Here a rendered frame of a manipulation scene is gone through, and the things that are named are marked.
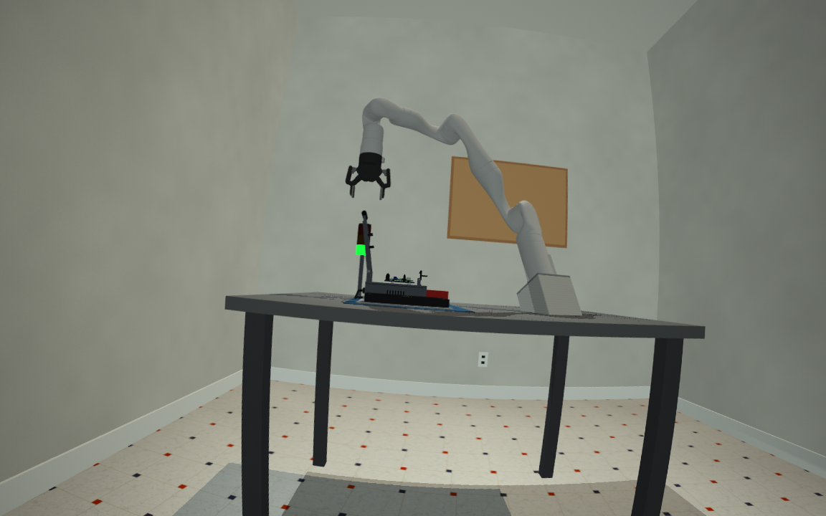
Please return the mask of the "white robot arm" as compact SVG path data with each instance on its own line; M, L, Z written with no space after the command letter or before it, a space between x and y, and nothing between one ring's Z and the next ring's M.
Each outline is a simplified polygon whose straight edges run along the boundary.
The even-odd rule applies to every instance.
M384 137L384 130L380 126L381 118L388 118L394 126L422 132L425 136L435 138L440 143L454 145L461 138L467 150L473 176L494 201L509 229L518 233L517 245L527 281L530 281L536 273L557 274L553 258L548 254L542 239L540 220L538 220L536 210L528 201L521 201L512 209L509 208L500 168L486 153L461 115L450 113L440 127L432 126L417 111L399 107L386 98L376 97L365 105L363 111L364 131L360 154L370 151L370 153L378 153L381 156Z

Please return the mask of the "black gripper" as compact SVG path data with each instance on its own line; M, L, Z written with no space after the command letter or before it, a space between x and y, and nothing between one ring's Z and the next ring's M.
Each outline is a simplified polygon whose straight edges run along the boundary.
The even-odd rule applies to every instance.
M354 172L357 172L358 175L354 180L351 181L351 174L353 174ZM380 175L382 173L386 176L387 183L383 183L383 181L380 179ZM380 185L381 187L380 200L384 198L384 191L386 190L386 188L389 188L391 186L390 169L381 169L381 156L378 153L370 153L370 151L367 151L366 153L361 153L359 155L358 168L348 166L348 172L346 174L346 185L351 186L351 197L354 197L354 185L357 185L357 183L361 180L370 182L376 181L378 185Z

